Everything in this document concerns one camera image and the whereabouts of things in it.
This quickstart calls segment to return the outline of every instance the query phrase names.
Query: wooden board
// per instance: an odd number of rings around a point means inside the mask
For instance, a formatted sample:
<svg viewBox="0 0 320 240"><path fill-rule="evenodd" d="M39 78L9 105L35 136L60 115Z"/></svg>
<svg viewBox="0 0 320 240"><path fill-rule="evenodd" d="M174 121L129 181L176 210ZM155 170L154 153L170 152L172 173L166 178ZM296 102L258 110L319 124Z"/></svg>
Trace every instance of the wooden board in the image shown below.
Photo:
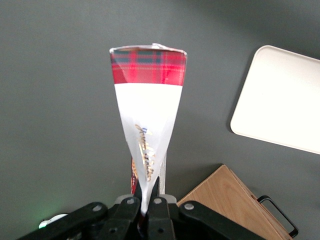
<svg viewBox="0 0 320 240"><path fill-rule="evenodd" d="M190 200L202 203L267 240L292 240L284 227L225 165L183 197L178 206Z"/></svg>

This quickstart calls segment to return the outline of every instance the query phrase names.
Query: red tartan pattern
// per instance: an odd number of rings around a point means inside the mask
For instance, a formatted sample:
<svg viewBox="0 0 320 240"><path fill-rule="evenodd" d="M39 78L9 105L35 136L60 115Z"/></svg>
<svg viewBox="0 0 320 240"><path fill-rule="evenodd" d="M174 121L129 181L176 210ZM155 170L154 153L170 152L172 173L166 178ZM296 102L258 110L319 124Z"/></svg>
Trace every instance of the red tartan pattern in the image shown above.
<svg viewBox="0 0 320 240"><path fill-rule="evenodd" d="M184 84L187 56L168 50L115 50L110 54L114 84Z"/></svg>

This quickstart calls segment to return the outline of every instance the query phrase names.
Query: screw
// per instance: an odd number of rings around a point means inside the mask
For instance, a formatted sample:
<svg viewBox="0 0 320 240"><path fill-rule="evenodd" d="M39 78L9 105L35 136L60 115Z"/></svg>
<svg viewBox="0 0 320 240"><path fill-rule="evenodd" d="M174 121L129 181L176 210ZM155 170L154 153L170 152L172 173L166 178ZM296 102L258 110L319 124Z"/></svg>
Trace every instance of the screw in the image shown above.
<svg viewBox="0 0 320 240"><path fill-rule="evenodd" d="M102 206L101 206L101 205L97 205L97 206L95 206L94 208L92 208L92 211L98 212L98 211L100 211L101 209L102 209Z"/></svg>
<svg viewBox="0 0 320 240"><path fill-rule="evenodd" d="M153 200L153 202L154 202L155 204L160 204L160 203L162 203L162 200L161 200L160 198L155 198L155 199Z"/></svg>
<svg viewBox="0 0 320 240"><path fill-rule="evenodd" d="M184 208L187 209L187 210L192 210L195 208L195 206L193 206L191 203L187 203L184 205Z"/></svg>
<svg viewBox="0 0 320 240"><path fill-rule="evenodd" d="M134 204L135 200L133 198L130 198L126 201L127 204Z"/></svg>

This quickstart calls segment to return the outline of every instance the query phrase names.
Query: plastic wrapper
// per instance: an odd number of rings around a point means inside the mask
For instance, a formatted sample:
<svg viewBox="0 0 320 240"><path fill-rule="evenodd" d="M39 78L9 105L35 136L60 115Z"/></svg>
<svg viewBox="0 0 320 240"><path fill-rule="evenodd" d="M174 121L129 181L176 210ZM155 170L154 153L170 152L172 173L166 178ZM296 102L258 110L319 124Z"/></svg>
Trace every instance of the plastic wrapper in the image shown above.
<svg viewBox="0 0 320 240"><path fill-rule="evenodd" d="M160 44L110 49L122 127L146 215L166 156L185 78L187 54Z"/></svg>

